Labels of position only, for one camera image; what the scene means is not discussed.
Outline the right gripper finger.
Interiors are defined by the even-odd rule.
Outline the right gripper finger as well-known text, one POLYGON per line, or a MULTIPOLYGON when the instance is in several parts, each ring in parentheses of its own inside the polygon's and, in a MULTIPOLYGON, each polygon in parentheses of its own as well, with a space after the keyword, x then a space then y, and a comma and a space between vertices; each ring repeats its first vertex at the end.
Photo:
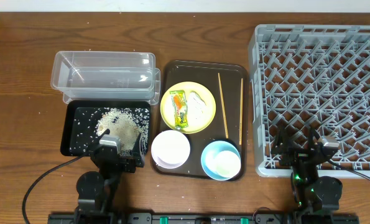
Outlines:
POLYGON ((310 128, 308 132, 308 149, 316 149, 317 141, 319 140, 320 135, 315 128, 310 128))
POLYGON ((284 126, 279 126, 279 130, 274 139, 274 145, 271 149, 271 154, 288 154, 292 143, 290 142, 290 137, 284 126))

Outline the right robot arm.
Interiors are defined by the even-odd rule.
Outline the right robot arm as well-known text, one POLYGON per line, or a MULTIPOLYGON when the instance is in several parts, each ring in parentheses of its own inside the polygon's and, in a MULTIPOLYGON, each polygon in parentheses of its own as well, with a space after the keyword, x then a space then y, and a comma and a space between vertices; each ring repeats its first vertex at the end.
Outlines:
POLYGON ((320 176, 317 166, 328 162, 338 151, 339 142, 310 129, 308 147, 298 147, 283 126, 274 140, 271 154, 279 164, 292 169, 290 175, 298 209, 283 216, 282 223, 333 223, 332 212, 339 209, 343 184, 334 177, 320 176))

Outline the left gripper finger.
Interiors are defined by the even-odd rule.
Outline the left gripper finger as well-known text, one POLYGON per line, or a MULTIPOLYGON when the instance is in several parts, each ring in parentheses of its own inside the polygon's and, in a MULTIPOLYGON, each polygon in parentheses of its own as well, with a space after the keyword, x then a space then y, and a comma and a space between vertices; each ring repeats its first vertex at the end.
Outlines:
POLYGON ((134 143, 134 147, 131 151, 133 157, 144 157, 142 134, 140 133, 134 143))
POLYGON ((110 142, 109 138, 110 130, 106 129, 99 137, 98 137, 98 144, 108 146, 110 142))

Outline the white cup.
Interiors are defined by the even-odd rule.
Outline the white cup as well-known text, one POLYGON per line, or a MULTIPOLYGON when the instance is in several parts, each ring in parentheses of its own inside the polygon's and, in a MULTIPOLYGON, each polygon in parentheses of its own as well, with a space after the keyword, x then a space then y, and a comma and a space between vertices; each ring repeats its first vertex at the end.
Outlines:
POLYGON ((241 169, 239 156, 232 151, 222 151, 215 157, 216 173, 225 178, 232 178, 241 169))

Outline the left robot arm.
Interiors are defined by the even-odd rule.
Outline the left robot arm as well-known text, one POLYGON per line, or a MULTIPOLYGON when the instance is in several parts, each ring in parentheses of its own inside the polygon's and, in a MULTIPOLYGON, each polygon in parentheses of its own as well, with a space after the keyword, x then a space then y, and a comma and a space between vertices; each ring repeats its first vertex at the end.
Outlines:
POLYGON ((123 217, 112 209, 115 193, 123 173, 144 167, 142 135, 139 134, 128 156, 121 155, 120 139, 106 130, 90 144, 86 154, 99 171, 84 173, 76 183, 78 206, 73 218, 80 223, 122 223, 123 217))

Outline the pink white bowl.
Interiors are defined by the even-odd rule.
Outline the pink white bowl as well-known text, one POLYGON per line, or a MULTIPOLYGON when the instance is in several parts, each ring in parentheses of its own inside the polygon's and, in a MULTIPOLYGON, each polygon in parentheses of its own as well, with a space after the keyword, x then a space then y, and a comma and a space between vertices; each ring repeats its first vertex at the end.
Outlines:
POLYGON ((190 155, 190 142, 179 131, 168 130, 159 133, 151 145, 154 162, 164 169, 182 166, 190 155))

